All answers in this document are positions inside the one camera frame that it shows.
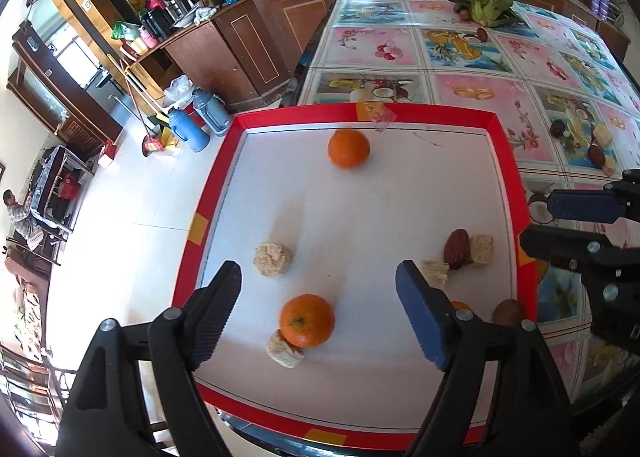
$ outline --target plaid shirt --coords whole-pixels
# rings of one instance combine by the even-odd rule
[[[31,210],[20,204],[6,207],[11,223],[15,230],[27,241],[29,249],[33,251],[42,242],[44,233],[36,219],[31,215]]]

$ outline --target orange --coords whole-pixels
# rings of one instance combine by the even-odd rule
[[[315,294],[302,294],[289,300],[280,312],[280,332],[286,341],[302,349],[326,342],[334,331],[331,305]]]
[[[338,129],[327,147],[329,159],[341,168],[355,168],[369,157],[369,140],[362,132]]]
[[[451,300],[451,305],[454,309],[468,309],[469,311],[473,311],[466,303],[458,302],[457,300]]]

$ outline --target blue thermos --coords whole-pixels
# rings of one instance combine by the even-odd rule
[[[209,145],[209,134],[202,130],[185,111],[176,109],[169,113],[171,131],[191,150],[199,152]]]
[[[225,102],[219,96],[196,89],[193,93],[193,107],[216,136],[226,134],[231,118],[225,111]]]

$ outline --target white floor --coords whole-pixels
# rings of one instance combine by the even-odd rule
[[[84,193],[62,266],[53,268],[46,329],[57,367],[79,367],[102,320],[146,322],[171,306],[191,218],[222,138],[212,135],[197,154],[180,144],[144,158],[144,135],[139,121],[127,121],[114,162],[97,169]],[[149,414],[158,421],[150,364],[141,369]],[[234,455],[270,455],[214,417]]]

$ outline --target gray thermos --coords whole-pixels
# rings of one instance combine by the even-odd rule
[[[219,96],[198,88],[193,93],[193,108],[216,136],[226,134],[231,118],[225,111],[225,102]]]

